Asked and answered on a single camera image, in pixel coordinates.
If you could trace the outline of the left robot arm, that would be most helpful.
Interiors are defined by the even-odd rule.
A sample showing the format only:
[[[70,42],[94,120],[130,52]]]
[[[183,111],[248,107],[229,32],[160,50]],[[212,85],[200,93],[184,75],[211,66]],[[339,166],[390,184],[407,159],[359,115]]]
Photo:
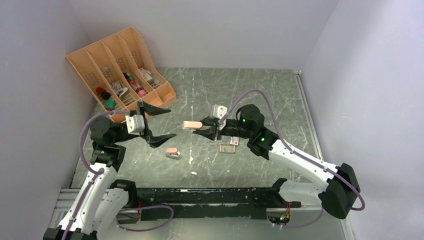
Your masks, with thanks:
[[[87,175],[73,204],[56,227],[49,227],[45,240],[99,240],[120,216],[139,220],[143,206],[134,181],[117,179],[126,148],[121,142],[142,138],[157,148],[174,134],[154,136],[146,116],[170,109],[138,101],[134,110],[112,110],[92,116],[79,136],[79,154]]]

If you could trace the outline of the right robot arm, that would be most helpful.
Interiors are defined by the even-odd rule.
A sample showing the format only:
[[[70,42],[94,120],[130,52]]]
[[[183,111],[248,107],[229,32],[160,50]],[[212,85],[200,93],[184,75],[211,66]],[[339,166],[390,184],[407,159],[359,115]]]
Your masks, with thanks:
[[[219,120],[226,108],[218,105],[216,109],[214,117],[200,121],[202,128],[196,129],[194,134],[210,140],[219,140],[222,136],[247,139],[247,147],[254,155],[283,164],[310,181],[285,180],[278,184],[269,197],[275,207],[287,202],[316,204],[342,220],[354,210],[361,189],[352,166],[326,162],[281,140],[276,132],[265,127],[265,117],[254,104],[240,107],[237,118],[226,119],[223,124],[219,124]]]

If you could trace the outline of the small staple box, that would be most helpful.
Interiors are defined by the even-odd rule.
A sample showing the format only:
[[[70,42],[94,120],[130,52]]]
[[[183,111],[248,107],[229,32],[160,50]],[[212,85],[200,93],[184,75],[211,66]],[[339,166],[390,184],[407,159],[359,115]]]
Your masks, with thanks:
[[[238,146],[239,145],[239,142],[240,142],[240,138],[238,136],[232,136],[230,138],[230,142],[229,143],[231,145]]]

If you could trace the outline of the cardboard staple tray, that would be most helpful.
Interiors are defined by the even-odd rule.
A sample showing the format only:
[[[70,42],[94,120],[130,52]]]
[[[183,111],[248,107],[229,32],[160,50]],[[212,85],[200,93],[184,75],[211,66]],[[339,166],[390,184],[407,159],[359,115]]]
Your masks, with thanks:
[[[236,146],[232,144],[220,144],[218,151],[223,154],[235,154]]]

